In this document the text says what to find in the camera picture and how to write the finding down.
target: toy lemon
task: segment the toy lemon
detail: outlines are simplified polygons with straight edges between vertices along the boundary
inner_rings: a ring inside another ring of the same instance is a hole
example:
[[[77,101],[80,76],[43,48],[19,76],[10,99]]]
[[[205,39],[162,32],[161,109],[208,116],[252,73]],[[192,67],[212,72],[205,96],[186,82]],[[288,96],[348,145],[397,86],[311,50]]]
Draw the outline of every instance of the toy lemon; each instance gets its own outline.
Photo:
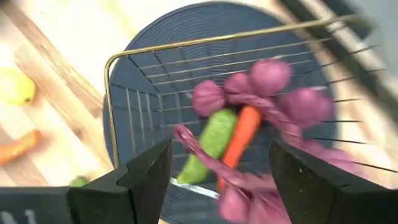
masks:
[[[36,85],[29,77],[15,68],[0,68],[0,101],[14,106],[30,103],[35,96]]]

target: toy onion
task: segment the toy onion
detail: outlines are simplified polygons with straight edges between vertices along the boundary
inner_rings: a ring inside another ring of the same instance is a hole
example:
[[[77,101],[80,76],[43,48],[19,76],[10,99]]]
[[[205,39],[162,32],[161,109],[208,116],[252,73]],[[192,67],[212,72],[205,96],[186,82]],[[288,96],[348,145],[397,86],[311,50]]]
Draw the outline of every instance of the toy onion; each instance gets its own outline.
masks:
[[[225,93],[232,95],[241,93],[254,94],[249,83],[249,76],[241,72],[235,73],[225,80],[223,88]],[[234,101],[233,98],[229,98],[228,103],[232,105],[240,104],[238,101]]]
[[[194,87],[192,105],[196,114],[208,117],[224,107],[224,91],[215,82],[205,80]]]
[[[250,83],[261,97],[271,96],[284,89],[290,81],[292,69],[279,59],[267,59],[256,62],[250,74]]]
[[[225,220],[242,224],[290,223],[282,199],[276,192],[275,183],[270,181],[270,175],[262,179],[229,168],[206,154],[185,126],[175,129],[175,137],[204,165],[226,181],[226,188],[220,194],[218,202],[219,214]]]
[[[325,149],[319,142],[311,139],[304,140],[303,145],[305,147],[302,150],[305,152],[349,173],[363,176],[361,171],[358,170],[358,166],[353,162],[355,159],[350,153],[341,149]]]
[[[277,107],[302,128],[325,121],[333,114],[333,100],[313,88],[297,88],[279,96]]]

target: wooden table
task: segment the wooden table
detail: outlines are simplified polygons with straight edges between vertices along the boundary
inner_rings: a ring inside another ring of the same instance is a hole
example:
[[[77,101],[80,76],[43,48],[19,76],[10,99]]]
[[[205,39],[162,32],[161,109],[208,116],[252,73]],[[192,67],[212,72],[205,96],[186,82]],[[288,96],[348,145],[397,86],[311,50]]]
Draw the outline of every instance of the wooden table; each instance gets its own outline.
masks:
[[[10,141],[33,128],[45,141],[28,155],[0,167],[2,186],[67,185],[77,175],[99,177],[112,169],[104,145],[102,109],[103,69],[107,59],[122,51],[135,34],[159,16],[190,2],[155,0],[18,0],[0,11],[0,66],[16,67],[38,86],[30,106],[0,105],[0,141]],[[276,0],[244,1],[275,14],[285,22],[294,18]],[[332,17],[320,1],[302,0],[318,17]],[[347,46],[363,47],[349,31],[342,31]],[[317,54],[322,63],[333,59]],[[368,66],[380,67],[371,52],[361,56]],[[347,77],[339,65],[328,66],[330,80]],[[362,123],[339,124],[340,137],[367,142],[341,143],[359,161],[398,169],[393,153],[396,131],[354,81],[336,85],[338,100],[361,101],[338,105],[340,119]],[[396,175],[368,168],[369,179],[386,187],[398,186]]]

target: green vegetable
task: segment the green vegetable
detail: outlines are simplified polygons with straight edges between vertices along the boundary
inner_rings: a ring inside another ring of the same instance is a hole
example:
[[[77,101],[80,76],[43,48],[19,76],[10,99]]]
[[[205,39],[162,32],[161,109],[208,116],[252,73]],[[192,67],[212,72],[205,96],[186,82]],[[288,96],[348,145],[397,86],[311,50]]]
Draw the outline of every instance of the green vegetable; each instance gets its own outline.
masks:
[[[82,187],[88,183],[90,183],[90,181],[88,180],[87,177],[78,176],[78,177],[74,178],[73,181],[70,182],[69,186],[70,187]]]
[[[219,159],[232,137],[237,116],[229,109],[213,113],[206,124],[199,142],[203,150],[211,157]],[[190,154],[184,168],[177,177],[179,184],[196,184],[206,179],[209,170],[199,159]]]

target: orange carrot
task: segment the orange carrot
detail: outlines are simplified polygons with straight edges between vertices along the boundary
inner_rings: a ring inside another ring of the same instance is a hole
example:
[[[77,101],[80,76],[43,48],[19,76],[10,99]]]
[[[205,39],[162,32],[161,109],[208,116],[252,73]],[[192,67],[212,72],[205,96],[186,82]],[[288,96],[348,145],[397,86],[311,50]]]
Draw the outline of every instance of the orange carrot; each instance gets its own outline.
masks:
[[[9,144],[0,146],[0,166],[24,155],[30,149],[34,148],[42,139],[42,133],[39,130],[31,130],[21,138],[16,139]]]
[[[239,114],[235,130],[222,161],[230,168],[235,169],[243,152],[252,141],[262,121],[261,112],[254,106],[246,105]],[[224,188],[224,179],[218,178],[218,189]]]

